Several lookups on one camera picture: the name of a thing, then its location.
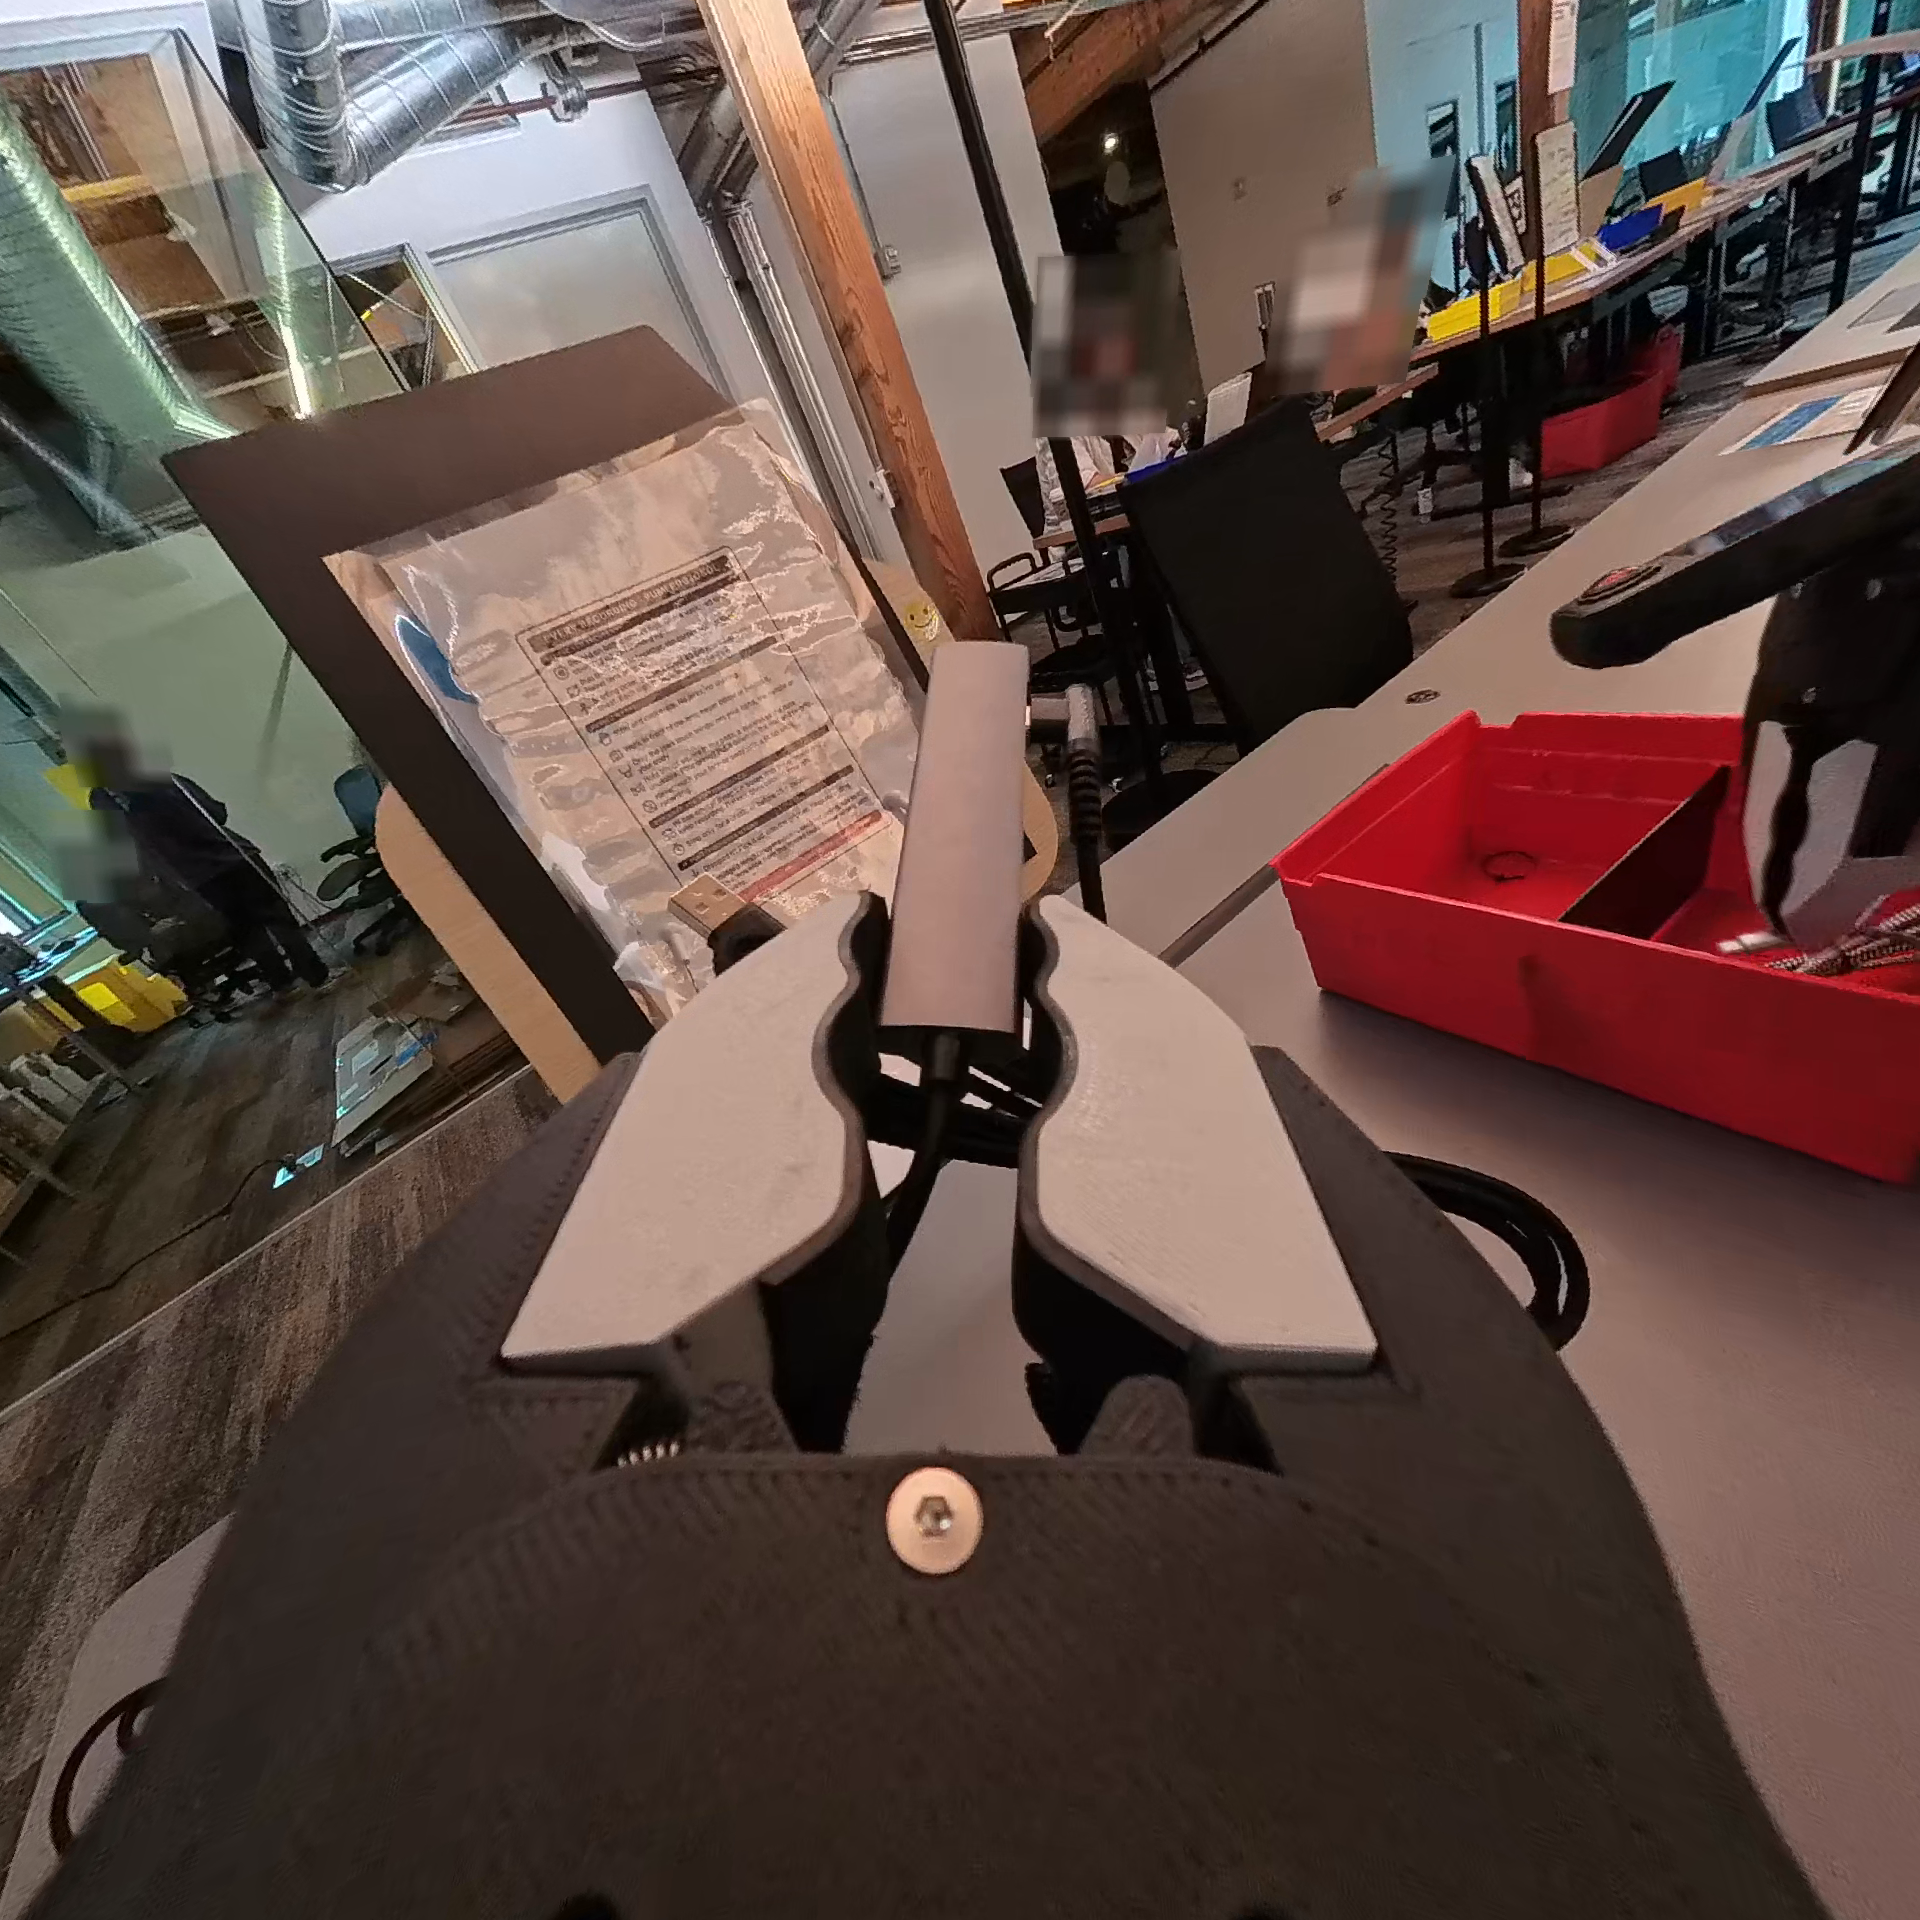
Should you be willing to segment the red plastic bin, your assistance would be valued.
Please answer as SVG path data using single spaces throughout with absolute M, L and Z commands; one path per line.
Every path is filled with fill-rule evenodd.
M 1732 716 L 1462 712 L 1270 862 L 1324 991 L 1648 1103 L 1915 1184 L 1915 965 L 1810 976 L 1729 941 L 1761 931 Z M 1562 912 L 1721 766 L 1700 892 L 1652 939 Z M 1541 862 L 1494 887 L 1481 858 Z
M 1629 349 L 1621 376 L 1557 399 L 1544 416 L 1541 475 L 1595 472 L 1658 439 L 1684 363 L 1684 332 L 1666 325 Z

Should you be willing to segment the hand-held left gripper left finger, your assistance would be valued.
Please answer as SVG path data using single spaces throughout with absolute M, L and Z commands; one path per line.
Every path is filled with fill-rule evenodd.
M 530 1376 L 689 1376 L 698 1342 L 770 1363 L 760 1284 L 854 1227 L 873 1184 L 833 1027 L 866 1014 L 890 908 L 838 896 L 733 959 L 642 1052 L 498 1357 Z

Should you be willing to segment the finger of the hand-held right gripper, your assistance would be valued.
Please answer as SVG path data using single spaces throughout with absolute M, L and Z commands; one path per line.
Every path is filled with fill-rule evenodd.
M 1781 719 L 1761 719 L 1748 730 L 1742 837 L 1755 908 L 1764 918 L 1781 920 L 1801 842 L 1801 749 Z
M 1835 944 L 1918 887 L 1915 756 L 1849 740 L 1812 764 L 1792 860 L 1792 936 Z

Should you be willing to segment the wooden post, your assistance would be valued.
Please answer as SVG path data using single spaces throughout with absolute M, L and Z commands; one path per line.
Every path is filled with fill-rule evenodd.
M 808 272 L 808 293 L 844 363 L 888 475 L 902 551 L 955 639 L 994 639 L 977 564 L 918 382 L 882 288 L 849 167 L 792 7 L 701 5 L 760 172 Z

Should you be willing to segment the grey usb hub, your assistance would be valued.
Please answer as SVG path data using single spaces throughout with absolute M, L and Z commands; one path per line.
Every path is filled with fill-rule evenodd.
M 932 658 L 869 1011 L 841 1014 L 829 1043 L 870 1157 L 873 1141 L 908 1154 L 882 1198 L 899 1235 L 949 1160 L 1011 1166 L 1017 1124 L 1038 1110 L 1002 1077 L 1021 1056 L 1024 730 L 1024 650 L 955 642 Z M 720 976 L 827 902 L 780 920 L 763 896 L 698 871 L 669 908 L 707 936 Z

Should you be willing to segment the wood-backed screen white stand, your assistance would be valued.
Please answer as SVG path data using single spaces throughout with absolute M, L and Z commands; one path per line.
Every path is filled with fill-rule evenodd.
M 329 558 L 555 482 L 718 416 L 652 327 L 270 422 L 164 459 L 339 707 L 389 790 L 389 874 L 555 1099 L 644 1050 L 654 1022 Z

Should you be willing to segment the instruction sheet in sleeve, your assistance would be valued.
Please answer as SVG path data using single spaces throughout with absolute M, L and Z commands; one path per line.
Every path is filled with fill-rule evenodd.
M 894 894 L 922 696 L 772 403 L 325 564 L 627 972 L 698 878 Z

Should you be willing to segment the black office chair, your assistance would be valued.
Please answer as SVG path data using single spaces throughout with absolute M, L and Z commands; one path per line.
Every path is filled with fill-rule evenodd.
M 1306 397 L 1126 477 L 1120 502 L 1241 756 L 1413 666 L 1409 610 Z

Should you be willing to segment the black bin divider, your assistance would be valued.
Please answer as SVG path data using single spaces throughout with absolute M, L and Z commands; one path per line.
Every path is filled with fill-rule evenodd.
M 1577 896 L 1560 925 L 1652 941 L 1700 892 L 1732 768 L 1721 766 Z

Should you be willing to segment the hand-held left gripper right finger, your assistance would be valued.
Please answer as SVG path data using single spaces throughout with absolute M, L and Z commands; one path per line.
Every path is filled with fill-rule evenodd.
M 1236 1022 L 1067 899 L 1028 925 L 1061 1062 L 1021 1139 L 1020 1250 L 1185 1357 L 1369 1371 L 1376 1328 Z

